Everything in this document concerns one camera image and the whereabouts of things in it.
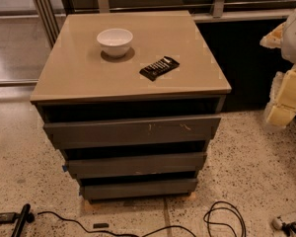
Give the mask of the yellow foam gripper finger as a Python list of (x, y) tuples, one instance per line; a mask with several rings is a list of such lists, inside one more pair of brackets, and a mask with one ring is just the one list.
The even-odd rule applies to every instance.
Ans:
[(269, 102), (264, 111), (265, 123), (274, 127), (287, 126), (296, 116), (296, 64), (273, 78)]
[(259, 44), (266, 48), (281, 48), (283, 28), (284, 23), (281, 23), (266, 36), (264, 36), (260, 40)]

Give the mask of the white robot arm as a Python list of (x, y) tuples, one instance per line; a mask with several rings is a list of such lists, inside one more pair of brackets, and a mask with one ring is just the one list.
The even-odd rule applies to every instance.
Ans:
[(285, 128), (296, 116), (296, 8), (287, 20), (264, 36), (259, 44), (279, 48), (283, 59), (293, 64), (287, 72), (277, 72), (272, 80), (264, 123)]

